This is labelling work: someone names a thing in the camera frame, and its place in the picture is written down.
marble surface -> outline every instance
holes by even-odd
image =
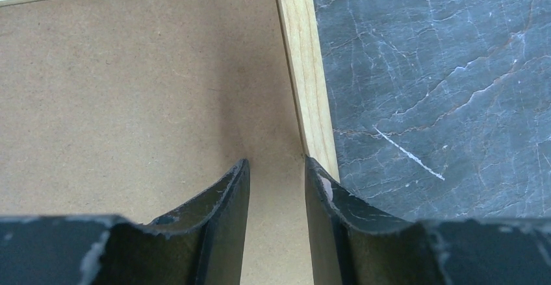
[[[408,220],[551,216],[551,0],[314,0],[345,187]]]

dark gray stone slab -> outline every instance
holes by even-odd
[[[314,0],[342,183],[420,217],[551,215],[551,0]]]

black curved edge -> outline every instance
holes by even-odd
[[[551,284],[551,220],[425,219],[381,211],[305,159],[316,285]]]
[[[237,285],[249,195],[242,159],[148,225],[118,215],[0,217],[0,284]]]

light wood frame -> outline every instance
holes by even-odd
[[[0,0],[0,6],[39,0]],[[339,180],[313,0],[277,0],[304,153]]]

brown hardboard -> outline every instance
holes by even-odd
[[[276,0],[0,8],[0,212],[148,223],[251,164],[242,284],[312,284]]]

